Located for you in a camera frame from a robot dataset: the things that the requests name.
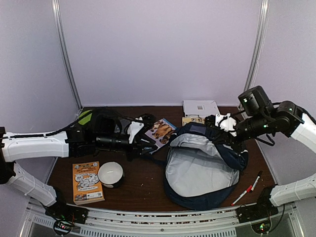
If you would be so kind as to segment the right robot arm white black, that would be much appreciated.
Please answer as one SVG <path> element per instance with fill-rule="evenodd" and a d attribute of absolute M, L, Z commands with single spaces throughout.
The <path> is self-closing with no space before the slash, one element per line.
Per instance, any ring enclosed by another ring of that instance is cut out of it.
<path fill-rule="evenodd" d="M 269 146 L 275 144 L 272 139 L 280 132 L 288 138 L 300 142 L 311 151 L 316 150 L 316 120 L 310 113 L 285 100 L 273 103 L 261 86 L 255 86 L 238 96 L 247 118 L 238 121 L 234 114 L 215 114 L 207 116 L 205 125 L 216 129 L 218 135 L 215 144 L 225 144 L 241 153 L 241 145 L 249 139 L 259 140 L 266 135 Z M 312 198 L 316 195 L 316 175 L 312 174 L 285 185 L 276 185 L 268 190 L 264 199 L 253 207 L 253 214 L 265 217 L 273 207 L 290 202 Z"/>

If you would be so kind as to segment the white booklet with barcode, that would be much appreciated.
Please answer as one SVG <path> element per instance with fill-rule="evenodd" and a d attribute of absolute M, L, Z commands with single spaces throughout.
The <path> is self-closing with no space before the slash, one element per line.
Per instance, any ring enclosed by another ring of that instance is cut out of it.
<path fill-rule="evenodd" d="M 185 117 L 205 118 L 219 114 L 215 101 L 212 100 L 184 100 L 183 111 Z"/>

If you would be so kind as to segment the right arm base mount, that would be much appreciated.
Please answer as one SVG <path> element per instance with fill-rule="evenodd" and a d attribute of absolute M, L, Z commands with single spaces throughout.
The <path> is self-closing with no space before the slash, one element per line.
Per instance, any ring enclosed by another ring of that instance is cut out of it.
<path fill-rule="evenodd" d="M 273 229 L 272 216 L 278 214 L 278 208 L 270 201 L 273 186 L 265 187 L 260 193 L 256 204 L 241 205 L 236 209 L 239 223 L 251 223 L 256 234 L 268 234 Z"/>

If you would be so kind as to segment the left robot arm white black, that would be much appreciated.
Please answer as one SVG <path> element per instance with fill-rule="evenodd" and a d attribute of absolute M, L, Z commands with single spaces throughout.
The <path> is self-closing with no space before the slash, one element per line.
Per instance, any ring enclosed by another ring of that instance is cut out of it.
<path fill-rule="evenodd" d="M 17 134 L 0 129 L 0 182 L 12 185 L 52 210 L 60 219 L 71 215 L 62 193 L 26 172 L 17 160 L 27 158 L 78 158 L 100 151 L 125 152 L 129 161 L 154 151 L 153 141 L 145 133 L 156 122 L 155 116 L 143 114 L 129 118 L 104 111 L 87 114 L 66 127 L 48 133 Z"/>

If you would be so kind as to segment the navy blue student backpack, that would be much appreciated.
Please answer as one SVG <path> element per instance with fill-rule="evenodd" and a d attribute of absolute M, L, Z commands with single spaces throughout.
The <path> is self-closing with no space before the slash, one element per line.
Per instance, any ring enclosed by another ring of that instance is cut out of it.
<path fill-rule="evenodd" d="M 229 197 L 248 165 L 245 143 L 228 140 L 227 132 L 190 122 L 171 135 L 165 160 L 144 158 L 163 167 L 164 193 L 173 203 L 211 210 Z"/>

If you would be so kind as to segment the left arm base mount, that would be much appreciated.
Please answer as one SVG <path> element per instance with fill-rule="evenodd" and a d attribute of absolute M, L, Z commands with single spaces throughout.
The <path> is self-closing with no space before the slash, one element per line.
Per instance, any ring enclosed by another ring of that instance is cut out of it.
<path fill-rule="evenodd" d="M 71 205 L 57 205 L 47 207 L 45 214 L 54 219 L 53 230 L 58 236 L 68 235 L 76 224 L 85 224 L 88 217 L 88 209 Z"/>

